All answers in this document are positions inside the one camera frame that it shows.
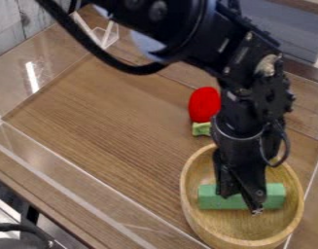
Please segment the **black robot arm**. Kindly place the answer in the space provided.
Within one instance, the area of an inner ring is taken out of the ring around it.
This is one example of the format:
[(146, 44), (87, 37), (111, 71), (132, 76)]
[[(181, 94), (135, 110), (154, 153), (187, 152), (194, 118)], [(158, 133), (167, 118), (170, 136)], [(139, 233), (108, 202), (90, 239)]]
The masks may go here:
[(278, 167), (292, 146), (285, 114), (296, 96), (280, 43), (242, 15), (239, 0), (88, 0), (127, 27), (149, 64), (132, 66), (100, 49), (55, 0), (33, 0), (82, 47), (116, 70), (151, 75), (185, 62), (213, 76), (221, 108), (210, 116), (217, 193), (235, 194), (253, 215), (269, 198), (265, 169)]

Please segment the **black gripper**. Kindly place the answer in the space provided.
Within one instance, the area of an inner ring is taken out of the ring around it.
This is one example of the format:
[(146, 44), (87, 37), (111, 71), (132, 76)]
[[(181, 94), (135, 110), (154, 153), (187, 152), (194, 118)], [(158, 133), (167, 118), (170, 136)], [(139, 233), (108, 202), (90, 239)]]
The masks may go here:
[(290, 153), (285, 124), (276, 121), (246, 135), (238, 135), (218, 116), (211, 118), (210, 124), (217, 144), (213, 153), (217, 194), (223, 198), (241, 194), (255, 216), (262, 213), (266, 200), (265, 169), (277, 167)]

